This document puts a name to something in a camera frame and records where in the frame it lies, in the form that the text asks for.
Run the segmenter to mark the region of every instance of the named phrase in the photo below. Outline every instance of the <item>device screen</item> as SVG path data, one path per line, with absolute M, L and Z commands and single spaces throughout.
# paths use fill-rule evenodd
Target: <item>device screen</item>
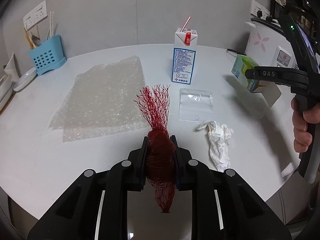
M 315 59 L 315 67 L 316 67 L 316 71 L 320 74 L 320 70 L 319 70 L 319 66 L 318 66 L 318 63 L 317 63 L 317 59 L 315 57 L 315 54 L 313 53 L 313 49 L 312 49 L 312 46 L 310 44 L 310 41 L 308 39 L 308 37 L 306 36 L 306 34 L 304 33 L 304 31 L 301 29 L 301 27 L 297 24 L 297 27 L 298 27 L 298 30 L 299 32 L 301 33 L 302 37 L 303 37 L 303 40 L 308 48 L 308 51 L 310 53 L 310 55 Z

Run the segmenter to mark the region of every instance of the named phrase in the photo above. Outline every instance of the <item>white plate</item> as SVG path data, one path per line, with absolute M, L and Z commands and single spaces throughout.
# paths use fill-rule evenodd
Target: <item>white plate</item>
M 0 102 L 0 111 L 4 108 L 5 104 L 10 99 L 10 96 L 12 95 L 12 91 L 13 91 L 13 85 L 10 87 L 9 91 L 6 93 L 4 98 L 1 100 L 1 102 Z
M 21 89 L 25 88 L 37 75 L 36 67 L 29 69 L 23 74 L 21 78 L 14 84 L 13 90 L 18 92 Z

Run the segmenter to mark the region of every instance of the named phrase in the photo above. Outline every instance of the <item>black cable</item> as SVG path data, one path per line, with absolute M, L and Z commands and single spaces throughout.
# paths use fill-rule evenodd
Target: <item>black cable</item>
M 236 57 L 236 56 L 235 56 L 235 55 L 233 55 L 233 54 L 231 54 L 230 52 L 236 53 L 237 55 L 243 55 L 243 56 L 246 56 L 246 54 L 245 54 L 245 53 L 241 53 L 241 52 L 236 51 L 236 50 L 234 50 L 234 49 L 227 49 L 227 52 L 228 52 L 230 55 L 234 56 L 234 57 Z

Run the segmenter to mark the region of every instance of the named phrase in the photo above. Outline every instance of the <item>bubble wrap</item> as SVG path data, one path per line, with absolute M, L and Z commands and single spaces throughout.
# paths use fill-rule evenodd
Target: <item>bubble wrap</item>
M 137 56 L 94 66 L 76 77 L 50 127 L 63 128 L 63 142 L 148 127 L 134 102 L 144 86 Z

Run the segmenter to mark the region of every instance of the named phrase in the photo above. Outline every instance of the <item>chopsticks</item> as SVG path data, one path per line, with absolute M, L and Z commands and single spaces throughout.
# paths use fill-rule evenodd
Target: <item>chopsticks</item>
M 47 38 L 46 40 L 48 40 L 49 38 L 54 37 L 54 28 L 53 28 L 53 22 L 54 22 L 54 12 L 50 12 L 50 16 L 49 16 L 49 30 L 48 30 L 48 34 L 47 34 Z M 36 24 L 36 28 L 37 28 L 37 35 L 38 38 L 40 39 L 40 33 L 39 33 L 39 27 Z M 25 31 L 25 39 L 30 47 L 30 49 L 35 49 L 37 46 L 34 44 L 34 42 L 32 41 L 30 35 L 29 35 L 29 31 L 28 31 L 28 27 L 26 25 L 26 27 L 24 28 Z
M 54 12 L 50 12 L 50 16 L 49 16 L 49 30 L 48 30 L 48 34 L 47 34 L 47 39 L 52 38 L 54 36 L 54 29 L 53 29 L 53 20 L 54 20 Z
M 25 32 L 25 39 L 27 43 L 29 44 L 30 49 L 35 49 L 37 46 L 33 43 L 32 39 L 29 36 L 28 27 L 26 26 L 24 29 Z

